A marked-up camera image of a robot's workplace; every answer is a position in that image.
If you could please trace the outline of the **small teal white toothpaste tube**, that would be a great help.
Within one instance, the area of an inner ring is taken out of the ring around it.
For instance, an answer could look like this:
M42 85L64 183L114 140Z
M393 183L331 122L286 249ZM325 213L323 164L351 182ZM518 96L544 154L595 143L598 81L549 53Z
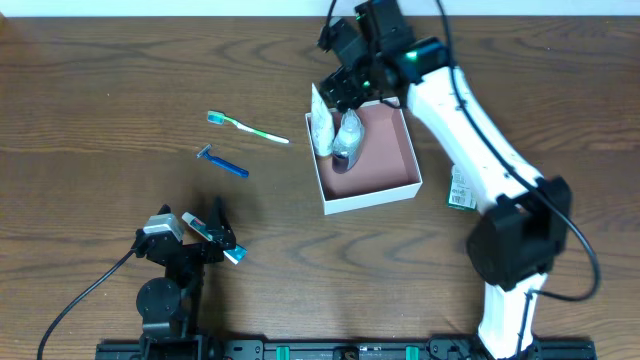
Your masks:
M195 217L193 214L189 213L189 212L185 212L182 215L182 220L193 230L195 230L199 235L201 235L202 237L204 237L207 241L209 242L213 242L213 236L210 235L207 231L206 231L206 224L198 219L197 217ZM234 265L239 264L243 258L246 256L247 254L247 250L242 247L241 245L236 245L233 249L230 250L224 250L223 254L225 255L225 257L227 259L229 259Z

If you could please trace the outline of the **green white soap box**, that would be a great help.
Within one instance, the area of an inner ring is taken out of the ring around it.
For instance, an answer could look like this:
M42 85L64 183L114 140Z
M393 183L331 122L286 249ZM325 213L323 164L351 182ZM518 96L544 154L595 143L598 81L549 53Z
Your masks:
M462 171L456 165L451 168L447 206L465 211L474 211L477 207L475 195L467 184Z

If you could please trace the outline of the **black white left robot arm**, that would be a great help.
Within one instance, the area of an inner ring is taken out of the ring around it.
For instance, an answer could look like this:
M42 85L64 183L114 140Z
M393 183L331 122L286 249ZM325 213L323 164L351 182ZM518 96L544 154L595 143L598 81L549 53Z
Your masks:
M197 333L204 268L223 261L224 252L236 246L221 198L214 200L208 219L198 225L204 240L185 244L184 227L171 208L163 205L136 231L135 255L165 269L162 277L144 284L136 298L146 338L182 339Z

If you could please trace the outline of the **white squeeze tube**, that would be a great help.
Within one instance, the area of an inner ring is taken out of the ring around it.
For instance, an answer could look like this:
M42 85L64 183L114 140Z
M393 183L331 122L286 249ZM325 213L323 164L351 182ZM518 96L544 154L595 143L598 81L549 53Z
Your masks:
M315 84L312 85L311 97L311 139L317 156L326 157L332 153L335 137L332 113L321 97Z

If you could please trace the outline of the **green white toothbrush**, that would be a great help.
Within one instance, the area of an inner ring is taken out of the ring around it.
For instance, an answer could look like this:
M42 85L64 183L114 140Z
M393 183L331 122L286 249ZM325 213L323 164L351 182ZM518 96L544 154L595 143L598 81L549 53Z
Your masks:
M290 141L287 138L280 137L280 136L277 136L277 135L273 135L273 134L264 132L262 130L258 130L258 129L252 128L250 126L247 126L247 125L243 124L242 122L227 116L223 112L219 112L219 111L215 111L215 110L209 110L207 112L207 121L209 123L216 124L216 125L223 125L225 123L231 123L232 125L234 125L239 130L245 131L247 133L254 134L256 136L265 138L267 140L270 140L270 141L273 141L273 142L277 142L277 143L281 143L281 144L289 144L290 143Z

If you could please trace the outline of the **clear bottle dark blue cap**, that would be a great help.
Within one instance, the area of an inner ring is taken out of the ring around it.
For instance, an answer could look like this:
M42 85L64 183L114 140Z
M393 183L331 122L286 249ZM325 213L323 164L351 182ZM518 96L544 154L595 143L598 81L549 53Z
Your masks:
M357 163L362 152L365 127L354 110L348 110L341 118L341 124L332 145L332 168L344 174Z

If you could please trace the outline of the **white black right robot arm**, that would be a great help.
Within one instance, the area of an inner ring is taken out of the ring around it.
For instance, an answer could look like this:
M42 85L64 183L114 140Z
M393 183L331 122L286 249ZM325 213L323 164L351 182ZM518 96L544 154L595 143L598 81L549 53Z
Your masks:
M485 284L474 338L450 348L466 358L541 358L535 306L564 250L571 192L546 179L495 127L469 89L449 39L418 39L394 1L367 1L348 22L328 15L318 46L338 69L320 95L341 113L391 92L435 136L470 185L480 221L466 249Z

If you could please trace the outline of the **white cardboard box pink interior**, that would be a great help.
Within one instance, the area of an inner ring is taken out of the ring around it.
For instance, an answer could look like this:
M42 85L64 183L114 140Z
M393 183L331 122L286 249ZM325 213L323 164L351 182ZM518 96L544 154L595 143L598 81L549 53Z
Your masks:
M357 115L365 138L353 168L339 174L329 157L311 156L326 215L411 199L423 184L403 112L369 101Z

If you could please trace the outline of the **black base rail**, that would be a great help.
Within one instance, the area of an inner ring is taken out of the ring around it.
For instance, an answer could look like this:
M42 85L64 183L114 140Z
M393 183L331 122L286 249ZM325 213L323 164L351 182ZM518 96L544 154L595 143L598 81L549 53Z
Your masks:
M152 342L104 341L99 360L477 360L491 355L472 336L435 337L425 342L263 342L210 337Z

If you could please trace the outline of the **blue disposable razor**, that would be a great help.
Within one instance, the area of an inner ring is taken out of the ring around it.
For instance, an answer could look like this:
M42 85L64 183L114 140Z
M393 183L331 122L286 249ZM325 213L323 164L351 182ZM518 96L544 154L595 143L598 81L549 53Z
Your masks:
M248 178L249 172L237 165L234 165L226 160L221 159L220 157L211 155L209 150L211 149L211 145L207 144L204 148L202 148L197 154L197 158L204 158L210 163L234 174L242 178Z

